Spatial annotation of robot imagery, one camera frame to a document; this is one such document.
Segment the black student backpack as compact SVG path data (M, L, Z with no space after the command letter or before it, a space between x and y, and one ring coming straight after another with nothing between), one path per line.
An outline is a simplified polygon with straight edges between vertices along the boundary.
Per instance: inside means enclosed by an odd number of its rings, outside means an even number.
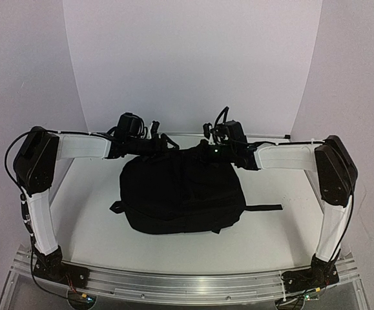
M212 232L233 226L245 211L282 211L249 205L233 160L220 149L195 147L128 161L119 176L120 199L110 210L145 234Z

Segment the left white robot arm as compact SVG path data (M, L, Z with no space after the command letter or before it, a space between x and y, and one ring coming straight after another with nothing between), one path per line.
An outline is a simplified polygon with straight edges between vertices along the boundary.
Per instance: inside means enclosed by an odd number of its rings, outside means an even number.
M37 263L32 274L54 281L71 281L74 268L62 262L52 215L50 188L59 160L101 158L115 160L126 155L150 156L178 150L178 144L158 133L160 124L149 127L137 115L126 112L107 132L76 132L32 127L20 135L23 140L9 178L19 188L23 222L31 237Z

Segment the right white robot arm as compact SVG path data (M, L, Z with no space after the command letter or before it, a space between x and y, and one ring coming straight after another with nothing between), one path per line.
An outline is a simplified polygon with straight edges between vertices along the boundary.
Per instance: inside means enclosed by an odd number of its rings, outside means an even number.
M358 170L338 136L323 141L249 143L241 124L224 121L203 125L205 155L249 171L296 169L318 175L322 201L322 227L311 265L286 271L282 280L288 292L336 283L335 262L353 215Z

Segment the aluminium mounting rail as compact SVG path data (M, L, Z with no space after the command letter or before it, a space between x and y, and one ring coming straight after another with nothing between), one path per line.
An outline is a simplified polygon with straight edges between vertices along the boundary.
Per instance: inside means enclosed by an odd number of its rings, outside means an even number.
M55 290L69 289L73 294L106 296L124 301L174 305L246 304L292 298L309 299L320 292L353 283L358 286L360 276L352 257L335 263L331 274L321 284L314 284L301 270L269 271L239 274L161 274L143 273L93 267L65 262L66 276L53 282L30 253L18 250L11 266L8 283L2 293L0 309L9 308L20 287L20 277L33 275L36 280L52 288L43 290L44 296L57 297Z

